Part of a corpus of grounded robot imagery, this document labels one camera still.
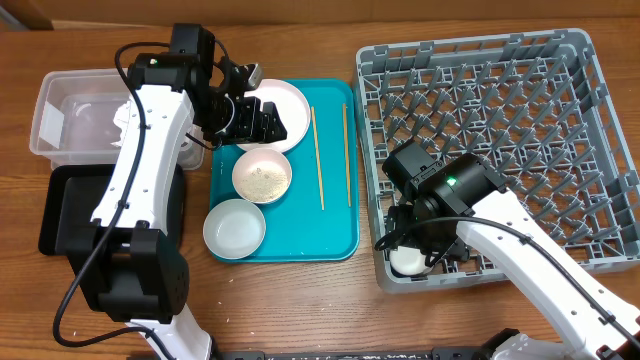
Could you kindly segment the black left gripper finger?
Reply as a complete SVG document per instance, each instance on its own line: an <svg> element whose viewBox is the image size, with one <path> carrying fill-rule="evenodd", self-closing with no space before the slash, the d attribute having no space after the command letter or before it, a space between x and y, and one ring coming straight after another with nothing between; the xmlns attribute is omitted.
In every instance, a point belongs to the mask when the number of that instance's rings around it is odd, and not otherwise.
<svg viewBox="0 0 640 360"><path fill-rule="evenodd" d="M239 117L235 133L237 144L266 142L266 130L262 124L263 114L260 106L261 100L256 97L245 97L239 102Z"/></svg>
<svg viewBox="0 0 640 360"><path fill-rule="evenodd" d="M287 138L287 130L282 123L276 104L265 102L262 109L263 143L274 143Z"/></svg>

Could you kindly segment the light green cup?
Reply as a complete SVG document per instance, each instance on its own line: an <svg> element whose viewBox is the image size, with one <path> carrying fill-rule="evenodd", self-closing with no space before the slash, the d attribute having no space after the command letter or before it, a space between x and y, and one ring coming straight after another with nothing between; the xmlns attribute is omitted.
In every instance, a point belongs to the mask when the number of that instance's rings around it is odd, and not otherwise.
<svg viewBox="0 0 640 360"><path fill-rule="evenodd" d="M432 270L426 256L417 248L398 246L389 251L389 262L391 268L403 276L423 275Z"/></svg>

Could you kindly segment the pink bowl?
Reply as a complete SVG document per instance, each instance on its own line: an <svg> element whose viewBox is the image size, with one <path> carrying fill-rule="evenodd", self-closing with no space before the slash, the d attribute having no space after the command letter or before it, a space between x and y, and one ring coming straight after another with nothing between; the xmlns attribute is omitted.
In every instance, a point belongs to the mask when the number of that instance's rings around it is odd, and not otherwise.
<svg viewBox="0 0 640 360"><path fill-rule="evenodd" d="M284 196L293 177L288 159L272 149L245 152L232 170L232 184L238 195L255 204L271 204Z"/></svg>

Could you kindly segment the rice grains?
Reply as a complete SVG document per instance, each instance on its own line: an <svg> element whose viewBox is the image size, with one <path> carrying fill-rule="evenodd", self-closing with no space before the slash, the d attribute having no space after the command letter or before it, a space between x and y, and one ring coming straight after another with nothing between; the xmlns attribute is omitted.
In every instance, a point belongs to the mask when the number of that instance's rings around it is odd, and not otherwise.
<svg viewBox="0 0 640 360"><path fill-rule="evenodd" d="M288 173L270 163L259 163L240 177L239 194L254 203L271 203L282 197L289 187Z"/></svg>

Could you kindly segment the white tissue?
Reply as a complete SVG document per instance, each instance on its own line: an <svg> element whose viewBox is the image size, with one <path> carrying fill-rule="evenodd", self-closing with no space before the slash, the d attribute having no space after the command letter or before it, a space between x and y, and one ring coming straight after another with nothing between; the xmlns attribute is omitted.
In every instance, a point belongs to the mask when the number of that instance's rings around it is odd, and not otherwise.
<svg viewBox="0 0 640 360"><path fill-rule="evenodd" d="M131 113L131 105L132 103L127 101L115 112L113 123L120 130L120 133L118 139L112 142L114 147L121 148L124 143Z"/></svg>

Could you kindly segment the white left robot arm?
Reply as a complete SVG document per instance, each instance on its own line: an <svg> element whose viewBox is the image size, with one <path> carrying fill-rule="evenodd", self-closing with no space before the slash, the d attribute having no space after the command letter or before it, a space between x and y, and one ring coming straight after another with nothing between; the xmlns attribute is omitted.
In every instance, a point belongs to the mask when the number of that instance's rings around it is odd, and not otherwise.
<svg viewBox="0 0 640 360"><path fill-rule="evenodd" d="M260 65L234 62L215 35L178 23L168 42L134 44L117 72L129 91L126 132L109 183L90 219L73 226L65 254L74 273L57 309L76 293L108 315L117 334L141 335L162 359L217 359L214 338L187 305L189 267L171 231L181 144L199 127L200 145L272 143L287 136L277 108L254 96Z"/></svg>

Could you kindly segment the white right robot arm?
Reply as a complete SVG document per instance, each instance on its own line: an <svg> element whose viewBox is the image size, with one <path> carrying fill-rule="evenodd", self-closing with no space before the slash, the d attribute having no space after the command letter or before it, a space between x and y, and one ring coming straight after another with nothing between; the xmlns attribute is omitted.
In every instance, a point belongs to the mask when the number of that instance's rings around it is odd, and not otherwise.
<svg viewBox="0 0 640 360"><path fill-rule="evenodd" d="M497 171L465 153L450 163L407 140L383 173L405 201L388 210L374 245L404 276L429 272L457 241L488 258L544 315L561 340L506 328L476 359L636 359L639 310L593 278L527 213Z"/></svg>

